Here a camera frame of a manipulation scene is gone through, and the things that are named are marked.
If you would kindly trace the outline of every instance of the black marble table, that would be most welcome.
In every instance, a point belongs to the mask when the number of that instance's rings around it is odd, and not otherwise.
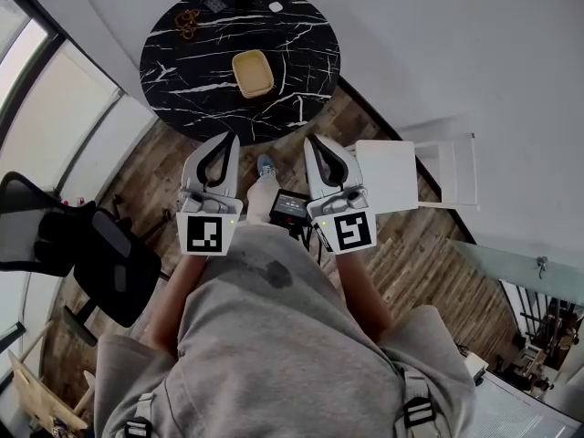
[[[234,131],[242,145],[275,140],[302,127],[337,86],[339,44],[326,18],[306,0],[255,0],[249,12],[235,0],[214,15],[204,0],[182,0],[150,32],[141,54],[144,95],[180,133],[204,141]],[[269,9],[279,2],[283,9]],[[174,18],[200,10],[185,40]],[[235,54],[259,49],[274,74],[264,96],[245,99],[232,69]]]

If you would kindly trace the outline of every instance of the dark stain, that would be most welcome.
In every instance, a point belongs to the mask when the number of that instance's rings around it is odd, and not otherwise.
[[[262,276],[273,288],[284,288],[292,286],[292,275],[287,268],[279,261],[271,261],[266,269],[262,270]]]

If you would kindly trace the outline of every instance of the wooden floor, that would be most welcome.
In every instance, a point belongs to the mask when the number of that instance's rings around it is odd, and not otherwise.
[[[267,152],[281,174],[282,188],[308,193],[305,181],[303,140],[309,132],[320,132],[349,145],[358,139],[386,136],[345,92],[337,89],[327,107],[306,127],[279,141],[242,148],[240,198],[256,179],[256,157]],[[176,207],[183,164],[197,147],[161,122],[144,137],[112,183],[101,205],[110,207],[114,193],[122,195],[132,217],[133,231],[140,235],[159,218],[161,209]],[[428,184],[419,176],[424,201],[434,201]],[[479,275],[447,243],[464,240],[445,210],[418,209],[378,216],[378,244],[364,253],[371,277],[396,320],[411,308],[435,305],[454,340],[495,364],[497,354],[506,355],[516,334],[513,315],[499,284]],[[180,257],[174,222],[168,224],[150,245],[162,258],[163,270],[171,273]],[[317,252],[313,238],[311,253]],[[323,255],[322,265],[338,285],[334,259]],[[60,288],[54,318],[60,318],[65,303],[79,309],[84,294],[73,280]],[[133,333],[138,336],[147,321],[139,320]],[[128,332],[98,310],[88,326],[96,336],[103,332]],[[44,352],[47,385],[65,402],[74,404],[85,389],[82,371],[95,370],[96,350],[75,339],[63,323],[50,332]]]

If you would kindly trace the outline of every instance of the backpack strap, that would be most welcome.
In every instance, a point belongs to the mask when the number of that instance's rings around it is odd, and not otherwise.
[[[403,416],[395,423],[398,438],[449,438],[436,425],[436,411],[425,377],[417,370],[401,367],[405,388]]]
[[[140,396],[134,418],[128,420],[124,427],[124,436],[126,438],[152,437],[152,399],[154,399],[153,392],[145,392]]]

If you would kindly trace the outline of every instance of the leg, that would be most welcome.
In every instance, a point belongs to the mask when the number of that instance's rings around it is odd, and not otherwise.
[[[270,211],[276,199],[280,185],[276,178],[276,169],[272,160],[262,154],[257,158],[259,179],[247,191],[247,222],[250,224],[268,224]]]
[[[257,179],[247,191],[247,222],[250,224],[260,224],[270,222],[270,211],[280,185],[277,178],[271,173]]]

